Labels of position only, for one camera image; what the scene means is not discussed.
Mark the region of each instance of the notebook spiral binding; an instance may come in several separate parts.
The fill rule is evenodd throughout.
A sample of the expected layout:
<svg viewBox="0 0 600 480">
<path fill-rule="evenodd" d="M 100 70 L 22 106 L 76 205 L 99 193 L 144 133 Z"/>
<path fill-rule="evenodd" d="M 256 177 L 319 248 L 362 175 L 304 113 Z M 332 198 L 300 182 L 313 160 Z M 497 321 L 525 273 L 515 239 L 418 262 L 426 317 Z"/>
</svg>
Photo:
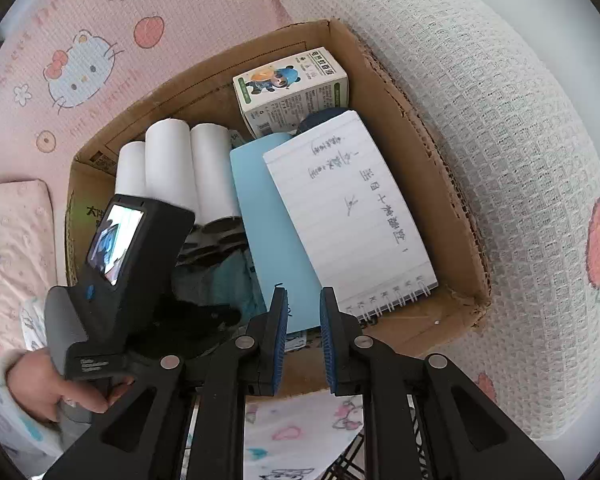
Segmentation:
<svg viewBox="0 0 600 480">
<path fill-rule="evenodd" d="M 393 312 L 396 308 L 407 306 L 415 302 L 419 296 L 430 296 L 431 289 L 438 286 L 438 282 L 427 285 L 422 275 L 414 280 L 406 280 L 387 290 L 379 290 L 366 301 L 359 301 L 345 307 L 345 311 L 358 318 L 360 323 L 374 324 L 383 312 Z"/>
</svg>

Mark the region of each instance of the device screen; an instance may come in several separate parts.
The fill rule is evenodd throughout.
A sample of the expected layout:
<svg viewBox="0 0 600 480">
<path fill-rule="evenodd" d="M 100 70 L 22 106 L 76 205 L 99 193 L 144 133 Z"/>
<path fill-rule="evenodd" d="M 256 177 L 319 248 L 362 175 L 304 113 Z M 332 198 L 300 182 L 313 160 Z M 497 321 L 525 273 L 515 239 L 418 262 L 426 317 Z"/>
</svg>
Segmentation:
<svg viewBox="0 0 600 480">
<path fill-rule="evenodd" d="M 111 285 L 118 281 L 126 252 L 143 214 L 137 209 L 113 205 L 93 239 L 87 261 Z"/>
</svg>

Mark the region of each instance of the hello kitty print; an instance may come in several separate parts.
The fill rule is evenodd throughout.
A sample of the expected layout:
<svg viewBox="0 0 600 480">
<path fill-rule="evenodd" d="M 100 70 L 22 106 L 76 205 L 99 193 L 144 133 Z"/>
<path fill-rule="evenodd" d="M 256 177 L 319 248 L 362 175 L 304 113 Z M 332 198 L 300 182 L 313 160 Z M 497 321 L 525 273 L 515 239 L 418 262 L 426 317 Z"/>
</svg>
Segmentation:
<svg viewBox="0 0 600 480">
<path fill-rule="evenodd" d="M 124 52 L 116 50 L 116 45 L 88 30 L 81 30 L 69 49 L 54 52 L 51 63 L 44 69 L 44 76 L 58 113 L 63 108 L 81 105 L 105 85 L 116 56 Z"/>
</svg>

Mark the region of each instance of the small product box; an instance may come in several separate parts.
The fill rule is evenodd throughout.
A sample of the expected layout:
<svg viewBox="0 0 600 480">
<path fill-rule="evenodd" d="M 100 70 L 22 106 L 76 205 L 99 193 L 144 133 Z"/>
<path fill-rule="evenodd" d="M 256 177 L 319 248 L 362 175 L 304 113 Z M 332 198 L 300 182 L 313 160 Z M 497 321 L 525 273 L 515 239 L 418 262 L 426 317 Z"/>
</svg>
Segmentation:
<svg viewBox="0 0 600 480">
<path fill-rule="evenodd" d="M 244 122 L 253 137 L 292 132 L 307 115 L 349 105 L 349 81 L 323 47 L 234 77 Z"/>
</svg>

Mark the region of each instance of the finger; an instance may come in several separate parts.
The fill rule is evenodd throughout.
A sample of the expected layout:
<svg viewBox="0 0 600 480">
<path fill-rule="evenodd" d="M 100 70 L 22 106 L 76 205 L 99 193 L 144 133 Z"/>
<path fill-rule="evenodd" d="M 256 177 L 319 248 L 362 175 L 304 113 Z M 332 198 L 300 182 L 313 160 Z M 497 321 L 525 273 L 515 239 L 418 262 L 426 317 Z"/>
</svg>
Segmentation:
<svg viewBox="0 0 600 480">
<path fill-rule="evenodd" d="M 39 403 L 39 405 L 29 408 L 27 413 L 38 422 L 58 421 L 58 407 L 55 404 Z"/>
<path fill-rule="evenodd" d="M 77 402 L 90 412 L 104 413 L 109 407 L 107 399 L 94 386 L 83 381 L 62 381 L 60 394 L 65 399 Z"/>
<path fill-rule="evenodd" d="M 131 384 L 119 384 L 118 386 L 113 388 L 111 393 L 109 394 L 109 399 L 107 399 L 109 401 L 109 407 L 111 407 L 114 402 L 116 402 L 120 397 L 126 394 L 130 389 Z"/>
</svg>

